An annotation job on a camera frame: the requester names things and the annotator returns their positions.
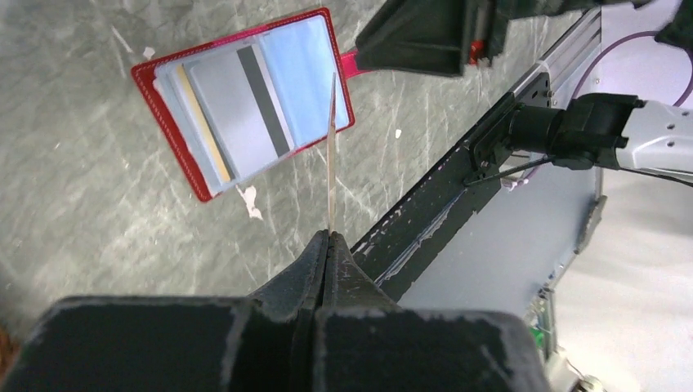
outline card holder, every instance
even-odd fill
[[[334,74],[341,131],[354,114],[326,8],[132,69],[203,202],[324,139]]]

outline purple cable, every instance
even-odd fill
[[[609,45],[604,51],[602,51],[596,59],[587,67],[587,70],[583,74],[583,77],[580,78],[577,87],[575,88],[575,92],[573,92],[573,96],[571,97],[572,100],[577,98],[578,94],[580,93],[580,89],[583,88],[583,85],[587,81],[587,78],[589,78],[589,75],[592,73],[594,70],[594,67],[597,66],[599,61],[604,58],[604,56],[608,55],[611,51],[613,51],[616,47],[619,47],[626,42],[632,41],[633,39],[638,39],[638,38],[645,38],[645,37],[654,37],[657,35],[658,32],[656,31],[642,31],[640,33],[635,33],[635,34],[630,34],[626,37],[621,38],[620,40],[612,43]],[[693,52],[686,51],[686,54],[688,55],[688,58],[691,60],[691,67],[693,67]],[[688,86],[686,86],[686,90],[683,91],[683,94],[678,98],[678,100],[673,104],[674,106],[681,106],[683,105],[684,102],[688,99],[689,96],[691,96],[691,92],[693,91],[693,71],[691,71],[691,78],[688,80]]]

